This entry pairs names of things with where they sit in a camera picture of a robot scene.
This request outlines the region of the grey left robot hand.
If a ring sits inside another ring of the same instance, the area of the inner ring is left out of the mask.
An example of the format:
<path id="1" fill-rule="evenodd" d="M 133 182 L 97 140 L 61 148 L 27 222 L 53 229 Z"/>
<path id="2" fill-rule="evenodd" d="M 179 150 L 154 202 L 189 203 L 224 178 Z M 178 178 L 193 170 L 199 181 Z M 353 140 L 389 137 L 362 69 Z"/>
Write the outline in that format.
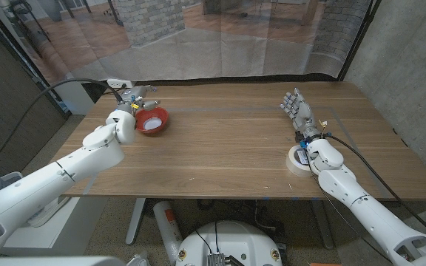
<path id="1" fill-rule="evenodd" d="M 121 102 L 116 109 L 128 112 L 135 116 L 138 110 L 150 111 L 160 104 L 160 100 L 148 100 L 147 92 L 156 92 L 157 88 L 151 85 L 134 86 L 125 89 L 121 94 Z"/>

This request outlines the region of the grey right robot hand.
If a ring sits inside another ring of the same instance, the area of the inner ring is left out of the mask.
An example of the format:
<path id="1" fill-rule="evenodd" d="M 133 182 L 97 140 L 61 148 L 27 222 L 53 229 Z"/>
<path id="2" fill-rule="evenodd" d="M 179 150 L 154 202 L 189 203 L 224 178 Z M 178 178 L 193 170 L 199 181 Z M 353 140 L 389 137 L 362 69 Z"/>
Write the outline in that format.
<path id="1" fill-rule="evenodd" d="M 311 107 L 298 88 L 295 87 L 293 92 L 285 94 L 280 108 L 291 119 L 297 142 L 301 140 L 313 141 L 321 137 Z"/>

